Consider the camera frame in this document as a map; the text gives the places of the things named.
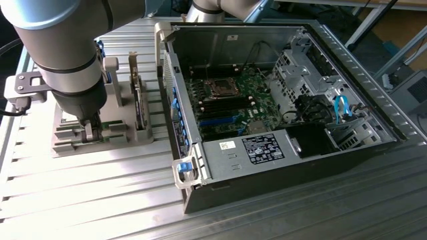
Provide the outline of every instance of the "power supply label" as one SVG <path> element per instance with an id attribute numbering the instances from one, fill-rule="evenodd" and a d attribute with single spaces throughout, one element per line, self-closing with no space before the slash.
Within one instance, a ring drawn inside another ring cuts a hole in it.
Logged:
<path id="1" fill-rule="evenodd" d="M 274 134 L 249 137 L 242 141 L 253 164 L 286 158 Z"/>

